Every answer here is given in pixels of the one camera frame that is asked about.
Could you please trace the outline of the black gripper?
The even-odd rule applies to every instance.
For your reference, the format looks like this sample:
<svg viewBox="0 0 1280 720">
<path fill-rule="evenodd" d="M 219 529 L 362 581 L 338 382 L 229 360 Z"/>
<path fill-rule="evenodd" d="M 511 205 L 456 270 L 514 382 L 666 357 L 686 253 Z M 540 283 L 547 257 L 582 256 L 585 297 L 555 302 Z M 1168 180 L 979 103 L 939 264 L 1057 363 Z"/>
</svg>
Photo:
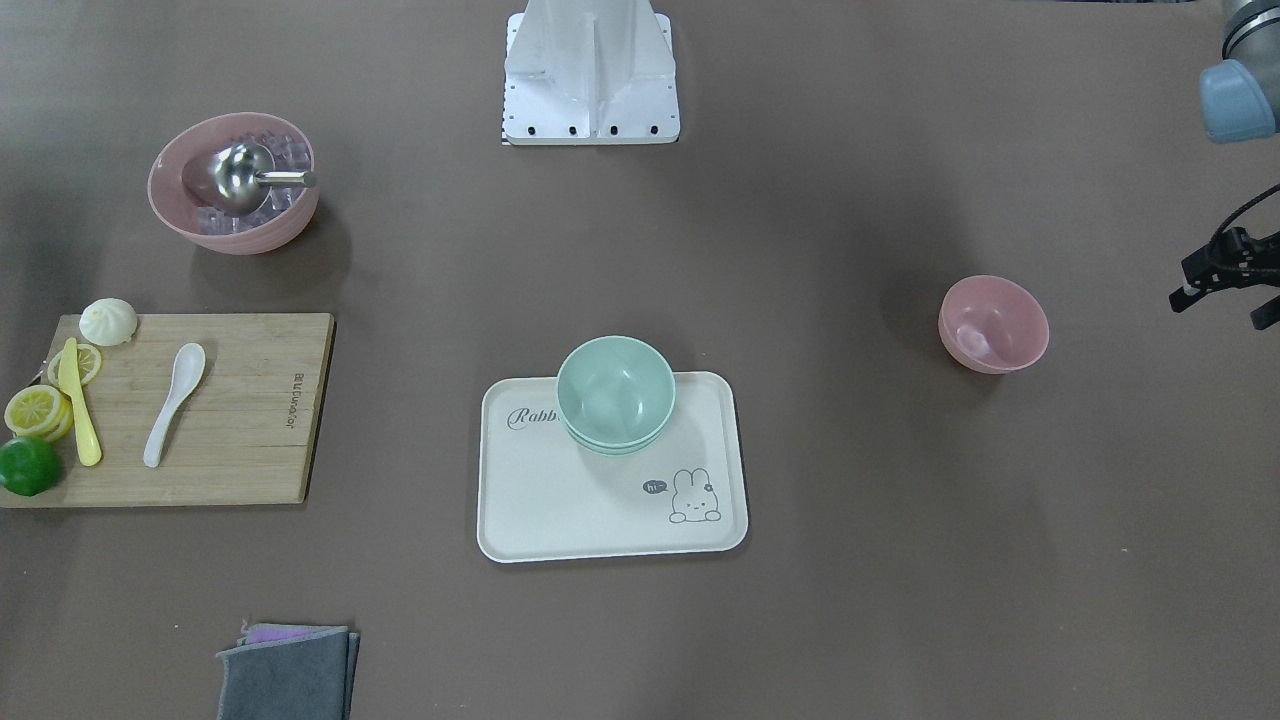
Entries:
<svg viewBox="0 0 1280 720">
<path fill-rule="evenodd" d="M 1279 287 L 1277 234 L 1254 238 L 1240 227 L 1216 233 L 1181 260 L 1183 286 L 1169 296 L 1174 313 L 1224 290 Z"/>
</svg>

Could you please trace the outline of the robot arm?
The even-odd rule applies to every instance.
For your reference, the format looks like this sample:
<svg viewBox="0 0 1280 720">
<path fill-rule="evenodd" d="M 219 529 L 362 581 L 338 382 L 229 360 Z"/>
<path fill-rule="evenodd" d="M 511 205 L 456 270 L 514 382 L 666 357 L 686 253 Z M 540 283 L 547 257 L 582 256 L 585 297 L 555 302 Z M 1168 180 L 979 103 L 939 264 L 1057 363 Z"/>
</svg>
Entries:
<svg viewBox="0 0 1280 720">
<path fill-rule="evenodd" d="M 1204 133 L 1213 143 L 1271 138 L 1279 131 L 1279 4 L 1225 1 L 1221 60 L 1199 76 Z M 1184 313 L 1212 293 L 1279 286 L 1279 234 L 1253 236 L 1242 217 L 1277 196 L 1272 184 L 1231 211 L 1210 240 L 1181 260 L 1180 288 L 1169 296 Z"/>
</svg>

